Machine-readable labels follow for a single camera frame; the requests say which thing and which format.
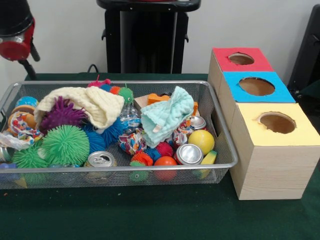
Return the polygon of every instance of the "mint green cloth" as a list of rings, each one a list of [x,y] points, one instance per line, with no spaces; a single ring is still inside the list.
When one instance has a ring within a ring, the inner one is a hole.
[[[169,101],[159,101],[141,109],[141,123],[146,144],[155,148],[194,112],[194,100],[182,87],[176,86]]]

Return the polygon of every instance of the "metal basket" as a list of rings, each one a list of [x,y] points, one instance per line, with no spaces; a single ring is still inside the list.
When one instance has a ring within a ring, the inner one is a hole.
[[[12,84],[0,101],[0,129],[7,126],[8,117],[15,103],[23,96],[32,96],[38,100],[52,90],[62,87],[86,87],[86,81],[34,81]],[[18,168],[0,169],[0,189],[22,188],[79,188],[111,187],[136,185],[179,185],[179,184],[217,184],[228,169],[238,162],[238,155],[221,112],[214,90],[206,81],[113,81],[114,85],[133,90],[135,97],[150,93],[172,93],[176,86],[184,88],[198,102],[199,113],[207,122],[207,129],[214,135],[217,159],[211,165],[177,165],[177,166],[129,166],[131,156],[114,144],[106,149],[116,159],[116,167],[77,167],[77,168]],[[215,131],[211,115],[216,116]],[[157,178],[172,175],[170,181]]]

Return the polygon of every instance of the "orange ball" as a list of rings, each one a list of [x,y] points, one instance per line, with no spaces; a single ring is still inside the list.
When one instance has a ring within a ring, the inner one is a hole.
[[[155,163],[155,166],[175,166],[178,165],[176,160],[170,156],[162,156]],[[177,170],[159,170],[154,172],[160,181],[171,181],[177,176]]]

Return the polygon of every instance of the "washcloth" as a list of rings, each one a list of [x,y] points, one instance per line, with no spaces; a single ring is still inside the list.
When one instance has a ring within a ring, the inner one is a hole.
[[[146,144],[155,148],[194,112],[194,100],[183,88],[176,86],[168,101],[159,101],[141,109],[141,123]]]
[[[62,87],[45,96],[34,111],[34,120],[39,126],[46,112],[51,111],[55,99],[62,96],[73,103],[74,109],[84,109],[89,121],[98,129],[110,127],[120,115],[125,99],[122,96],[106,92],[96,86]]]

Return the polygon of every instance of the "circular hole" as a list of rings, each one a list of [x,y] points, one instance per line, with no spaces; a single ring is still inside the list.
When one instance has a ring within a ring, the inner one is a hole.
[[[267,129],[275,133],[288,134],[295,130],[295,121],[280,112],[268,112],[261,115],[260,123],[266,126]]]
[[[250,65],[255,62],[251,56],[241,52],[231,54],[228,58],[232,63],[237,65]]]
[[[243,78],[239,85],[248,94],[255,96],[266,96],[275,92],[275,86],[265,79],[259,77],[246,77]]]

